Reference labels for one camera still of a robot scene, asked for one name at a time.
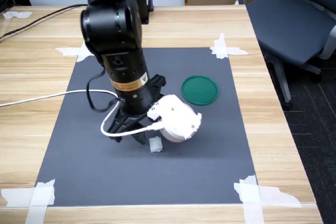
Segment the orange label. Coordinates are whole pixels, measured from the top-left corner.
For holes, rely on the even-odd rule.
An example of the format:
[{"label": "orange label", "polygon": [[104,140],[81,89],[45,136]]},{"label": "orange label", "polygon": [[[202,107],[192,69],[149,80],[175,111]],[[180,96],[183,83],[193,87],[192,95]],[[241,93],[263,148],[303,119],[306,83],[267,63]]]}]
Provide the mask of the orange label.
[{"label": "orange label", "polygon": [[118,89],[120,91],[130,92],[133,90],[137,90],[144,86],[148,81],[147,73],[145,73],[140,79],[128,83],[118,83],[115,81],[112,81],[112,85],[115,89]]}]

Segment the office chair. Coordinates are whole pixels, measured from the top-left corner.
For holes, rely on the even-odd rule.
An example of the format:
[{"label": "office chair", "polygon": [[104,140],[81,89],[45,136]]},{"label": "office chair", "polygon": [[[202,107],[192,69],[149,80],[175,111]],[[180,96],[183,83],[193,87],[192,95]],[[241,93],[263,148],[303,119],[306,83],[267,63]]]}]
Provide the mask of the office chair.
[{"label": "office chair", "polygon": [[307,61],[316,56],[328,59],[336,49],[336,20],[326,13],[336,13],[336,0],[256,0],[246,8],[265,61],[274,66],[285,100],[282,107],[290,110],[282,63],[312,72],[315,82],[321,79],[321,70]]}]

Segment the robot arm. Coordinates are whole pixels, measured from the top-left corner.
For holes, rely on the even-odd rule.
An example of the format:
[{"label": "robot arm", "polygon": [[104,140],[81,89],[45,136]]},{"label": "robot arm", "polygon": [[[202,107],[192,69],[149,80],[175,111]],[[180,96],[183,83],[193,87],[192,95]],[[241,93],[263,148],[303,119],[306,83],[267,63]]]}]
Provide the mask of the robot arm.
[{"label": "robot arm", "polygon": [[[137,0],[88,0],[81,14],[81,30],[87,48],[106,69],[115,92],[122,100],[110,133],[142,128],[152,104],[162,95],[163,76],[149,78],[141,40],[141,18]],[[144,144],[144,133],[134,135]]]}]

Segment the green circular lid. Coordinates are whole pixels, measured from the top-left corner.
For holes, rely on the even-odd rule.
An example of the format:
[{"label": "green circular lid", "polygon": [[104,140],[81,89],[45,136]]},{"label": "green circular lid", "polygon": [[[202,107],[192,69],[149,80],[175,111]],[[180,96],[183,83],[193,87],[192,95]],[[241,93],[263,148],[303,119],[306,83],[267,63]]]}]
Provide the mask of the green circular lid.
[{"label": "green circular lid", "polygon": [[190,76],[181,87],[185,100],[193,105],[203,106],[213,103],[218,97],[217,84],[206,76]]}]

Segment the wooden table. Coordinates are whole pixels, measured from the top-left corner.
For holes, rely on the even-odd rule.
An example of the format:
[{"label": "wooden table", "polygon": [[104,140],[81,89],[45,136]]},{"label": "wooden table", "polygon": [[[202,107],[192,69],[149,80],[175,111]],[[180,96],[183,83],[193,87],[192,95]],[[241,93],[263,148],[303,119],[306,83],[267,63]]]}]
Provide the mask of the wooden table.
[{"label": "wooden table", "polygon": [[[60,7],[14,7],[28,19],[0,18],[0,34]],[[0,103],[66,91],[76,57],[55,47],[80,47],[76,8],[0,42]],[[143,26],[143,47],[228,47],[253,163],[261,186],[297,197],[302,208],[263,206],[266,224],[322,223],[305,170],[281,110],[244,6],[157,7]],[[0,188],[34,187],[63,97],[0,108]],[[6,200],[0,197],[0,206]],[[24,223],[28,209],[0,209],[0,223]],[[49,208],[45,223],[245,223],[237,205]]]}]

